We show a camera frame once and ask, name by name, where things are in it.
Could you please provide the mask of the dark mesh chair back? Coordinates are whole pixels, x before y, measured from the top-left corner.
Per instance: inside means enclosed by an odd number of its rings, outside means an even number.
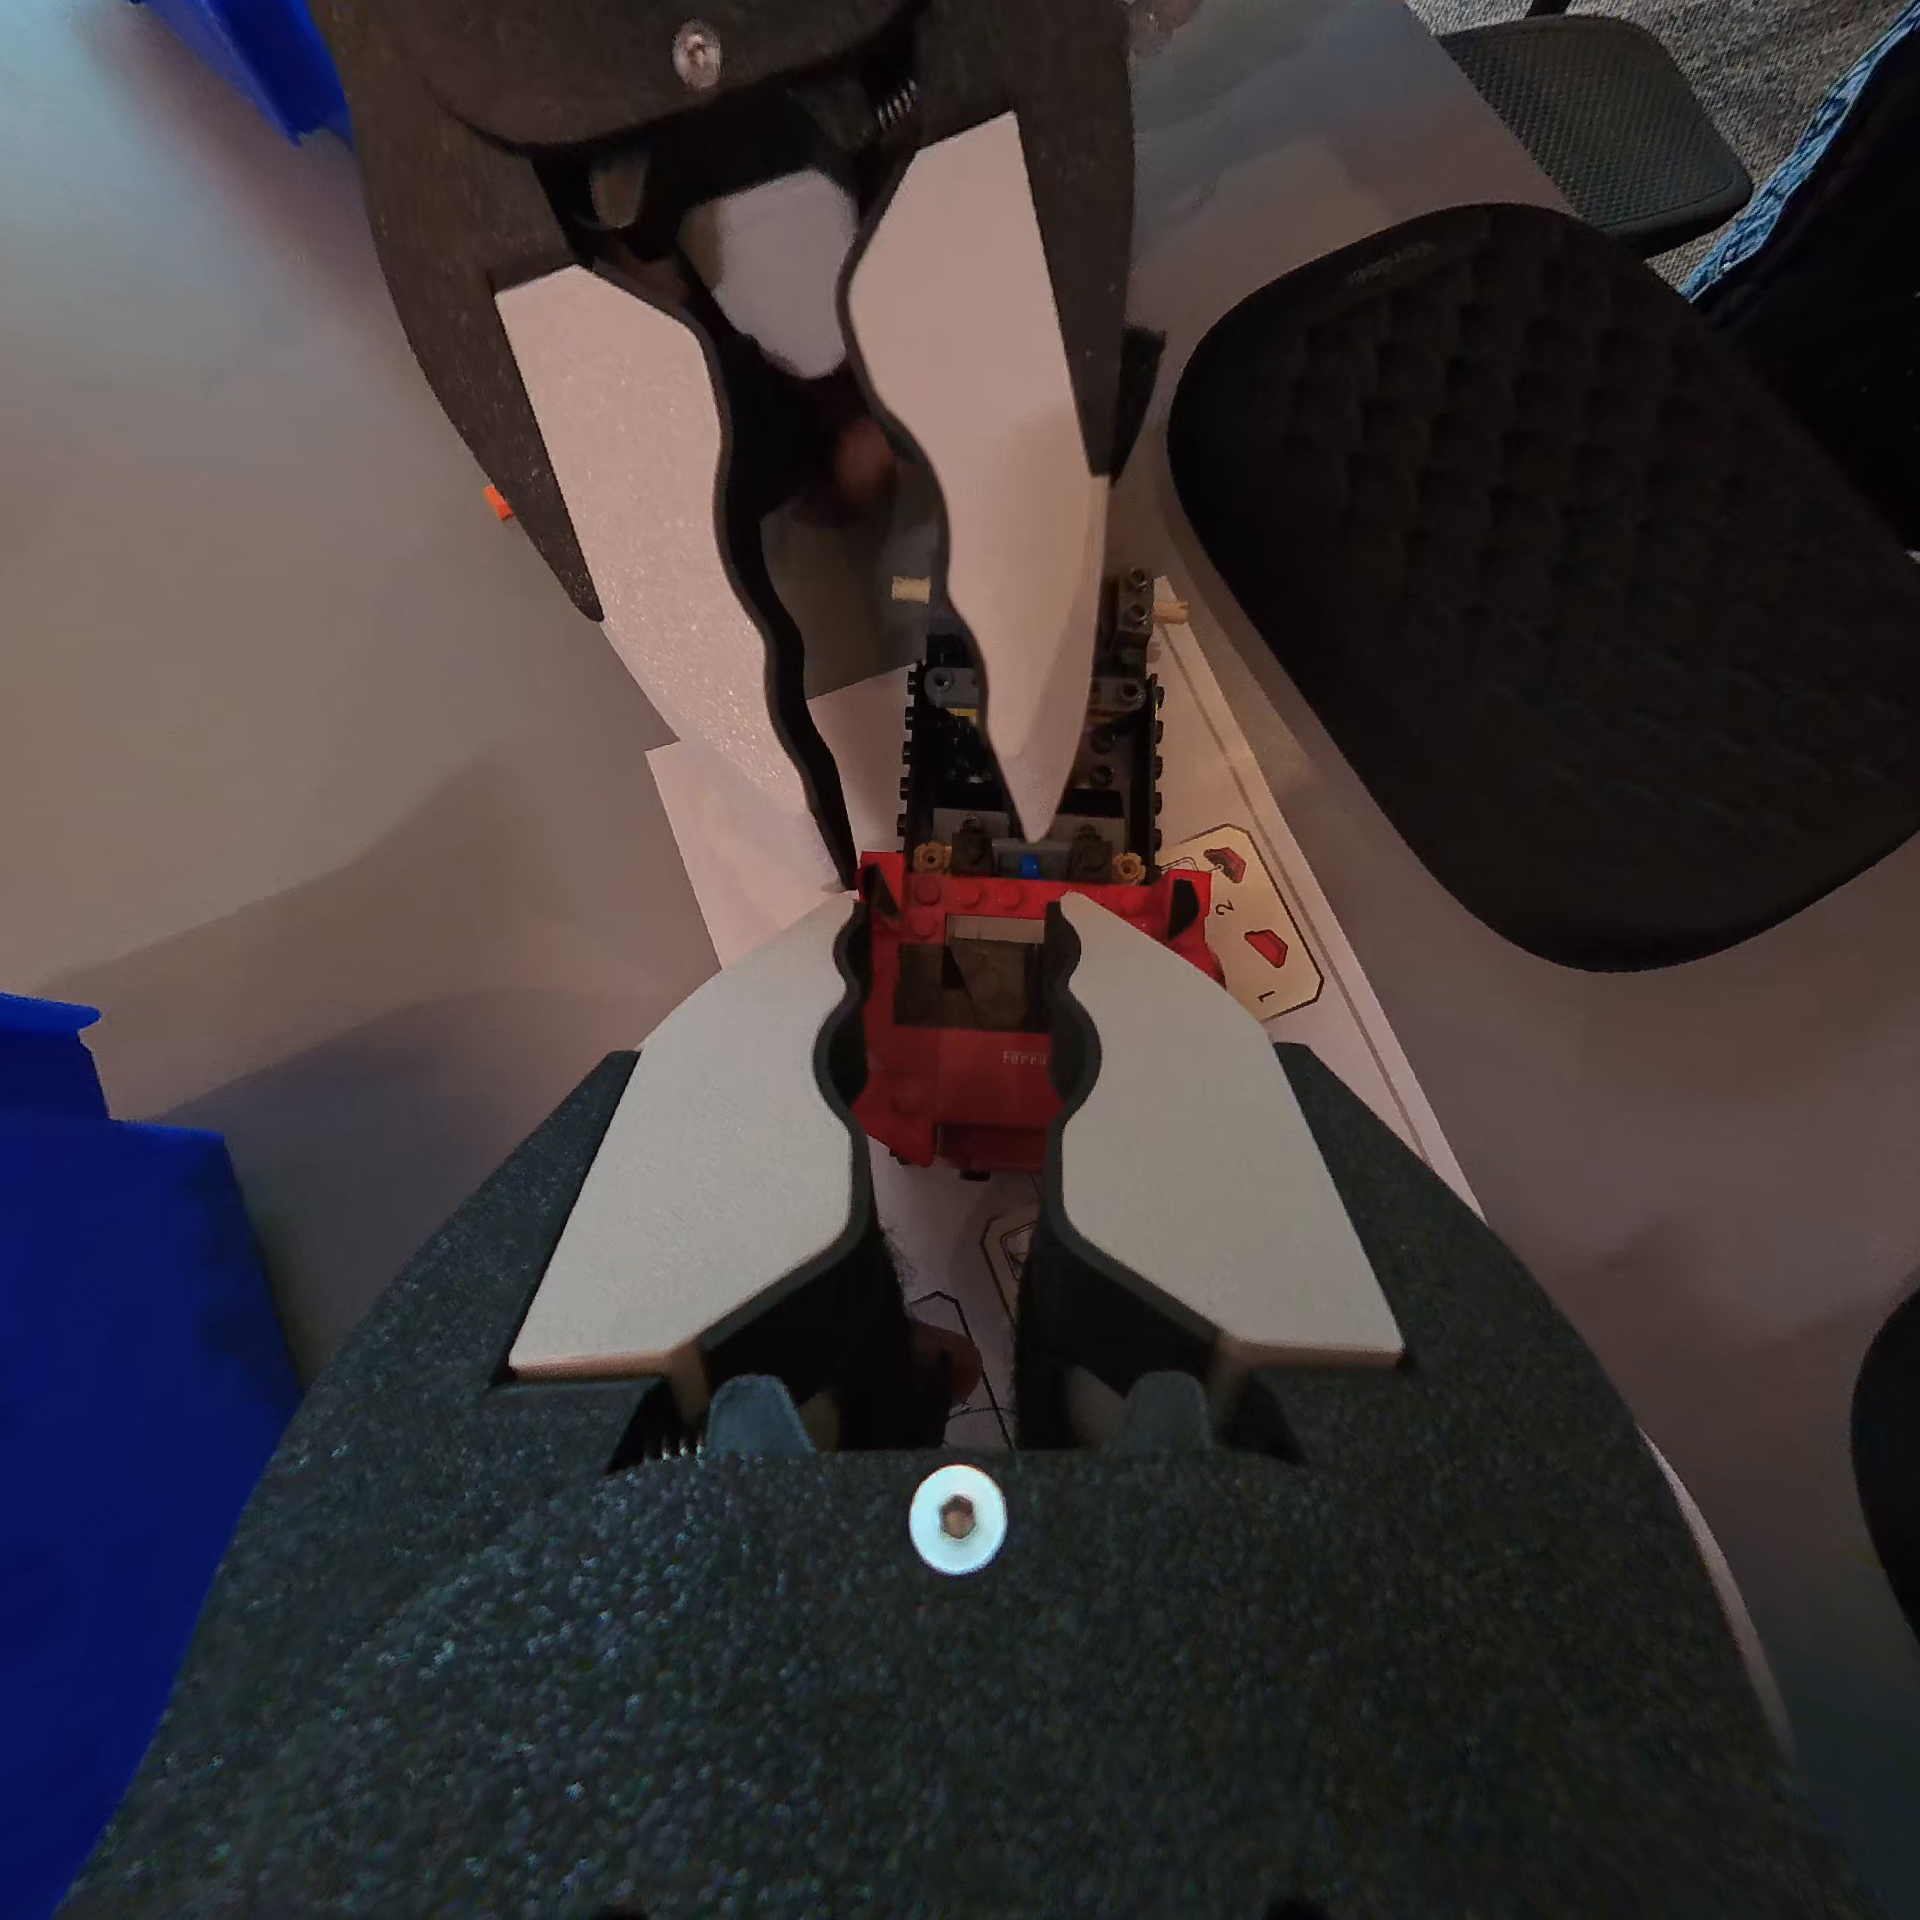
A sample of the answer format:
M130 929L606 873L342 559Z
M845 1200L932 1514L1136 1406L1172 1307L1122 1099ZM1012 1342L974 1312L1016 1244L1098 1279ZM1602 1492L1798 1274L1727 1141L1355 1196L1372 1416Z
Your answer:
M1686 296L1919 548L1919 33L1817 110Z

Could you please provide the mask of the lego instruction booklet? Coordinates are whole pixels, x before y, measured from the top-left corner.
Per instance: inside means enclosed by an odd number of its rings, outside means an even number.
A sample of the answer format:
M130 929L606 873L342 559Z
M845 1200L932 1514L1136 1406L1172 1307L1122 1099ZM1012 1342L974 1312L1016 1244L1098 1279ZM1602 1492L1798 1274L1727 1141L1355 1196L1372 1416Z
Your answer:
M1481 1210L1429 1094L1314 876L1236 713L1195 637L1189 600L1157 582L1146 664L1162 690L1162 850L1213 876L1208 941L1228 991L1267 1036L1309 1046L1473 1210ZM759 839L747 800L691 742L646 756L684 873L722 966L804 918L824 891ZM949 1416L967 1452L1014 1438L1014 1310L1038 1220L1038 1179L908 1169L874 1149L879 1217L908 1312L964 1336L983 1380Z

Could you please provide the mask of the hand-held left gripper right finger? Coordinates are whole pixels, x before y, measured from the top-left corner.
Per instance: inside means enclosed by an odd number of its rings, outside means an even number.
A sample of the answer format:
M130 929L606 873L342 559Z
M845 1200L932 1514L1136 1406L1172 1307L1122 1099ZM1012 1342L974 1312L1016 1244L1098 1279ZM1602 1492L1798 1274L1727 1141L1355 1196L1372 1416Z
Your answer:
M1021 1279L1021 1409L1263 1371L1397 1371L1407 1342L1285 1061L1213 976L1089 895L1045 920L1051 1085Z

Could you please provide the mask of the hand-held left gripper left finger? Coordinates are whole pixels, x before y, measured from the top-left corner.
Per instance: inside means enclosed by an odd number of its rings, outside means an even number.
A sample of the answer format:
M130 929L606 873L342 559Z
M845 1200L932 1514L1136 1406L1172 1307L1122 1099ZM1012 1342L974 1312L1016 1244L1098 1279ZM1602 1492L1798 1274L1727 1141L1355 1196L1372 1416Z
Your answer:
M850 1002L857 902L826 901L717 973L636 1053L507 1354L514 1380L665 1380L705 1413L775 1314L853 1257L866 1151L823 1044Z

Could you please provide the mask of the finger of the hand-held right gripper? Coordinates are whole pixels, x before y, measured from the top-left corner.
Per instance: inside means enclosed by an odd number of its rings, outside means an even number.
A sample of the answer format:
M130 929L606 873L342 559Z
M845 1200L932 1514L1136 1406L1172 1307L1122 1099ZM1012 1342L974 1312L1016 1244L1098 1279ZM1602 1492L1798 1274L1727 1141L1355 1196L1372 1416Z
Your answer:
M826 478L859 414L836 309L853 204L698 204L588 229L588 260L495 296L599 624L675 736L853 887L845 785L762 521Z
M1038 840L1087 721L1110 486L1084 445L1014 121L907 162L842 304L882 421L941 495L939 578L972 640L1009 804Z

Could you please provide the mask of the blue plastic bin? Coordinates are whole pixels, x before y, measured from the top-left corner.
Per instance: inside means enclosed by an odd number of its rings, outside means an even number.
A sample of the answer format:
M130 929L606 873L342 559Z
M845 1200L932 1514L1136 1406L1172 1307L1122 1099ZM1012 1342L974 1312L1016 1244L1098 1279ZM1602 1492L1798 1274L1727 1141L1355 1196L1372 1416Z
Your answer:
M175 39L289 143L355 133L339 67L308 3L148 3Z
M142 1762L299 1403L214 1132L110 1117L90 1007L3 997L3 1914Z

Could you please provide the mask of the red and black lego car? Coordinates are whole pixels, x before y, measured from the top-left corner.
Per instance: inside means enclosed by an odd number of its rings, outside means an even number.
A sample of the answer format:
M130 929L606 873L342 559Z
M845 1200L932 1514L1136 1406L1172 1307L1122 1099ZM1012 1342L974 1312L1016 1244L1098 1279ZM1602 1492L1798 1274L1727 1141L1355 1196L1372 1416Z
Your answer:
M964 640L934 627L910 671L896 846L860 858L872 980L855 1117L908 1166L1038 1175L1060 1109L1051 1081L1045 917L1089 896L1224 980L1208 869L1165 869L1165 693L1149 671L1157 589L1102 590L1089 703L1054 816L1023 830L983 725Z

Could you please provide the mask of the black quilted chair seat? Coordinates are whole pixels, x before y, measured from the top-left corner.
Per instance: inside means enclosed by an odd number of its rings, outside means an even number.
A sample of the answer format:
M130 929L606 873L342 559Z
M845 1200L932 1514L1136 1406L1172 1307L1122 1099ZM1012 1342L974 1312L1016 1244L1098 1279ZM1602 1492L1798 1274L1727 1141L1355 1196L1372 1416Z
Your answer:
M1850 1457L1862 1519L1886 1585L1919 1634L1919 1291L1886 1316L1850 1403Z
M1166 453L1230 600L1510 944L1692 962L1917 837L1917 566L1597 229L1461 204L1285 274L1195 349Z

